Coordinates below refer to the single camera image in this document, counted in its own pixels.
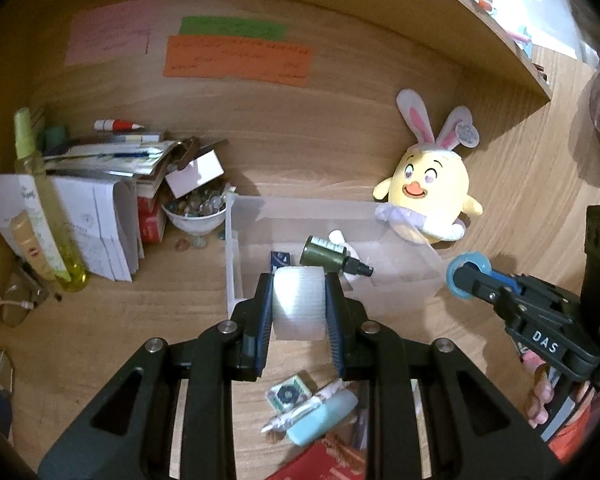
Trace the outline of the person's hand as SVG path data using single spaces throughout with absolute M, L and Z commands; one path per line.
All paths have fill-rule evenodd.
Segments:
M 533 375 L 533 387 L 529 391 L 528 400 L 524 406 L 528 423 L 532 428 L 546 423 L 548 419 L 547 404 L 554 398 L 554 388 L 547 376 L 547 365 L 534 352 L 527 351 L 522 355 L 521 364 L 524 369 Z M 570 415 L 566 426 L 577 422 L 592 403 L 595 391 L 590 384 L 583 384 L 577 393 L 577 411 Z

